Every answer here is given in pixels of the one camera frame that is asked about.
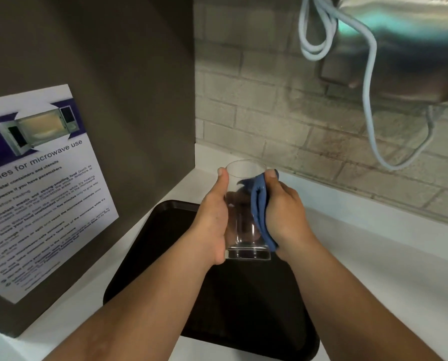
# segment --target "person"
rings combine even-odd
[[[47,361],[170,357],[204,276],[225,260],[229,175],[224,168],[218,175],[189,230],[55,348]],[[279,182],[274,170],[267,170],[265,179],[270,193],[266,225],[279,245],[276,253],[290,265],[329,358],[441,360],[321,245],[297,192]]]

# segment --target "white countertop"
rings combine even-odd
[[[199,203],[216,169],[237,159],[196,145],[196,169],[162,200]],[[303,178],[281,174],[310,207],[318,238],[375,296],[448,360],[448,226]],[[102,297],[148,214],[19,338],[0,335],[0,360],[38,361],[102,306]],[[180,337],[172,361],[268,358]],[[329,360],[320,347],[316,361]]]

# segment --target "paper sign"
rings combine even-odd
[[[67,85],[0,98],[0,296],[18,302],[119,216]]]

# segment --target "person's left hand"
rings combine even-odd
[[[229,174],[222,167],[217,172],[219,177],[202,200],[196,218],[189,228],[189,233],[197,240],[197,245],[208,251],[213,265],[220,265],[225,260],[224,232],[228,218],[224,197],[229,184]]]

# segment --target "clear glass cup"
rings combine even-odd
[[[234,161],[227,165],[229,186],[226,204],[229,220],[226,228],[226,258],[270,260],[271,252],[263,240],[251,213],[252,179],[266,170],[253,160]]]

